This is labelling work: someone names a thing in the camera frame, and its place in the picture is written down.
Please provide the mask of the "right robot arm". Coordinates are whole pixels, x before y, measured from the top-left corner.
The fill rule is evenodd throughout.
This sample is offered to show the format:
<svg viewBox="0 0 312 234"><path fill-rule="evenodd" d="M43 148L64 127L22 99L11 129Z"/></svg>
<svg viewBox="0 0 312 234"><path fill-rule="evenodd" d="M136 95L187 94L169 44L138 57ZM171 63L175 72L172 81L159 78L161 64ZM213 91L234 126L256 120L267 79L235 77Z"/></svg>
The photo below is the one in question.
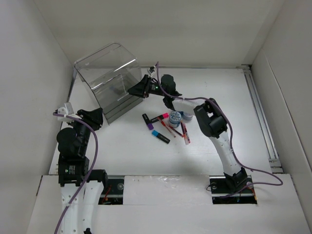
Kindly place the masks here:
<svg viewBox="0 0 312 234"><path fill-rule="evenodd" d="M204 102L183 98L176 90L176 83L171 75L163 75L160 82L145 75L127 92L139 98L148 98L150 94L163 96L167 108L195 116L201 132L213 143L220 157L226 188L234 193L247 184L246 170L238 163L230 144L228 122L213 98Z"/></svg>

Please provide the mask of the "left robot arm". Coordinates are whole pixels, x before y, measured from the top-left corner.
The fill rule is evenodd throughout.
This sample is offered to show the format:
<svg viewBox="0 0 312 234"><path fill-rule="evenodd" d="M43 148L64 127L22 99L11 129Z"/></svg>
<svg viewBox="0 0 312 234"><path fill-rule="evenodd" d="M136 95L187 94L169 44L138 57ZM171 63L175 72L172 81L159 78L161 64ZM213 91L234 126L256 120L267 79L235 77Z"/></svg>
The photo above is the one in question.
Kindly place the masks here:
<svg viewBox="0 0 312 234"><path fill-rule="evenodd" d="M95 153L98 153L96 131L103 125L102 108L74 112L68 102L53 115L68 124L57 134L62 213L54 232L93 234L100 195L107 191L109 182L104 169L94 169L95 161L88 159L86 151L90 136L93 136Z"/></svg>

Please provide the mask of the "clear plastic organizer box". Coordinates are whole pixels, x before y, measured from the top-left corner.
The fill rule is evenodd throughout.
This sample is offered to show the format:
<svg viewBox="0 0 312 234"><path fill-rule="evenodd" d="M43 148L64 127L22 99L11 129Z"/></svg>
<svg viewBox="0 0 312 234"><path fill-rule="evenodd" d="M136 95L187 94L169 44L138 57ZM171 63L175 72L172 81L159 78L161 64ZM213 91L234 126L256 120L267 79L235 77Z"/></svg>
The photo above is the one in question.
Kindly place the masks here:
<svg viewBox="0 0 312 234"><path fill-rule="evenodd" d="M76 60L74 68L102 108L108 124L143 101L128 93L142 78L141 66L120 43L107 44Z"/></svg>

